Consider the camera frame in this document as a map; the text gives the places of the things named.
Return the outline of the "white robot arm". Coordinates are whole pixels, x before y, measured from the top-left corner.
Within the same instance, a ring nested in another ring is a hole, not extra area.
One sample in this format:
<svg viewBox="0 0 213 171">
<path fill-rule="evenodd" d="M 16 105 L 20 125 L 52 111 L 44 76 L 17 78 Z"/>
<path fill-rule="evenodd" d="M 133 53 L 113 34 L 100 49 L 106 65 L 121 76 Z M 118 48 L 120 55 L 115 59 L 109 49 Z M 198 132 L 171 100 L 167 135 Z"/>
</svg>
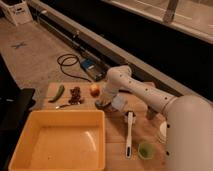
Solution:
<svg viewBox="0 0 213 171">
<path fill-rule="evenodd" d="M 213 107 L 195 95 L 174 96 L 131 77 L 127 65 L 107 71 L 101 103 L 126 88 L 167 120 L 166 171 L 213 171 Z"/>
</svg>

